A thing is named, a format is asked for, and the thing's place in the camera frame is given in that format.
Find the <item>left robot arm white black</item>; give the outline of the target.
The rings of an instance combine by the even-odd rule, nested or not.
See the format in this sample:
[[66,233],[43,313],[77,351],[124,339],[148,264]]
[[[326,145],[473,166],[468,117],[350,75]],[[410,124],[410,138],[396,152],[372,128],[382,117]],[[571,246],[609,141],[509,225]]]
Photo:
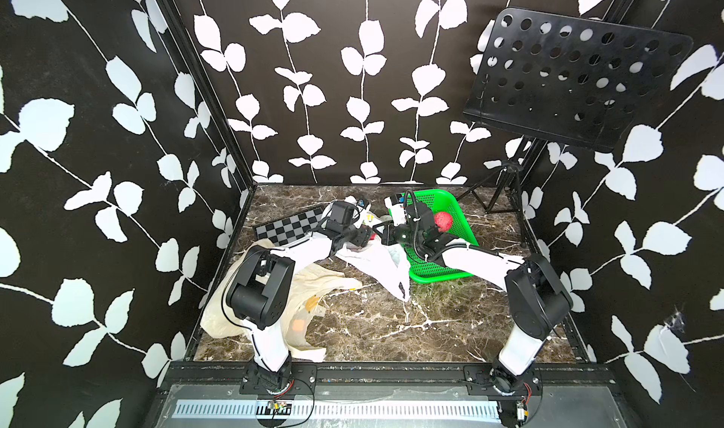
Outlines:
[[301,239],[285,246],[252,246],[222,290],[222,315],[251,336],[252,377],[275,397],[293,387],[291,352],[280,323],[292,279],[308,265],[335,255],[348,243],[366,246],[373,230],[363,224],[363,210],[364,205],[359,202],[335,201]]

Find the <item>yellow banana print plastic bag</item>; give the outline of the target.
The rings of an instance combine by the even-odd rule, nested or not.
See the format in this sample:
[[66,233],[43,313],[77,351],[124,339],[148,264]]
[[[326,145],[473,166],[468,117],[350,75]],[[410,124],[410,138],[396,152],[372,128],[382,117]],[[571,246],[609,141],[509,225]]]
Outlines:
[[259,328],[249,315],[236,315],[226,303],[226,295],[232,290],[232,280],[243,264],[251,261],[251,252],[246,251],[226,272],[217,290],[210,297],[201,318],[201,327],[213,339],[226,339],[244,335],[254,351],[254,362],[268,371],[280,371],[288,358],[321,362],[326,348],[313,347],[291,329],[294,320],[304,320],[308,325],[316,316],[325,314],[319,300],[333,290],[357,290],[362,283],[348,278],[344,273],[328,270],[310,263],[297,272],[290,282],[290,293],[283,299],[278,320],[264,329]]

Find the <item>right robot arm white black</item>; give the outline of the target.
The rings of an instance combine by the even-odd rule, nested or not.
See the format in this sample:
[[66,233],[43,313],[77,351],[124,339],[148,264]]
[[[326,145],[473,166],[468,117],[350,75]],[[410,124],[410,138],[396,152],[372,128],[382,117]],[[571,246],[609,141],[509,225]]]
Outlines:
[[450,233],[454,218],[433,211],[410,190],[385,205],[392,219],[373,228],[384,243],[408,247],[426,264],[469,273],[506,292],[513,328],[484,382],[505,396],[520,390],[545,341],[573,307],[549,260],[502,255],[456,237]]

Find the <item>white knotted plastic bag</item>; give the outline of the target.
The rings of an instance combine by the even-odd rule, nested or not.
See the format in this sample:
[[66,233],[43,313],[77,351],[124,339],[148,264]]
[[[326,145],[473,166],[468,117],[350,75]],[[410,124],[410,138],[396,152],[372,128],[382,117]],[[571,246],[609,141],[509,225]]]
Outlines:
[[[381,224],[381,221],[363,207],[359,207],[359,211],[359,219],[354,226],[369,226],[374,233],[374,227]],[[410,264],[401,245],[384,245],[381,239],[376,237],[375,241],[370,241],[364,248],[347,243],[341,250],[332,251],[337,258],[375,279],[395,298],[403,302],[409,301]]]

